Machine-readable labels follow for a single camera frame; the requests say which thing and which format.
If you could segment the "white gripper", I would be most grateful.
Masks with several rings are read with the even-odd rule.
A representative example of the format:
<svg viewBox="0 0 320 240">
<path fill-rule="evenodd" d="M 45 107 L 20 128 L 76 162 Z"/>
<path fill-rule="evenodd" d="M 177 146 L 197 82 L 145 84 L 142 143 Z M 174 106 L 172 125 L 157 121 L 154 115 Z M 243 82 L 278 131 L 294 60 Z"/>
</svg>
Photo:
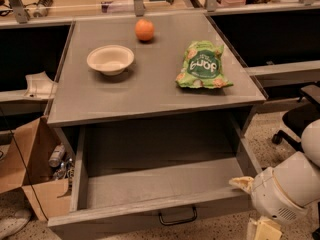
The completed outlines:
<svg viewBox="0 0 320 240">
<path fill-rule="evenodd" d="M 253 207 L 265 216 L 258 220 L 249 219 L 246 240 L 280 240 L 282 232 L 279 224 L 289 225 L 307 215 L 307 209 L 293 202 L 281 188 L 272 167 L 255 178 L 231 178 L 229 184 L 251 194 Z"/>
</svg>

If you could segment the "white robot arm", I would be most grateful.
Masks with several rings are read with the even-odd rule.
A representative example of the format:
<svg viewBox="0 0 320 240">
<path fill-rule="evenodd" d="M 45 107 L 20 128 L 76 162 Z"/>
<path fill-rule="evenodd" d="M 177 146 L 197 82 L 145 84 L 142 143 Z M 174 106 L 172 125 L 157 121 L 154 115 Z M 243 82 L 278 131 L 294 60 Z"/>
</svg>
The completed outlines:
<svg viewBox="0 0 320 240">
<path fill-rule="evenodd" d="M 306 206 L 320 198 L 320 120 L 301 136 L 301 151 L 254 178 L 232 178 L 229 184 L 250 195 L 261 217 L 250 219 L 246 240 L 280 240 L 281 226 L 307 214 Z"/>
</svg>

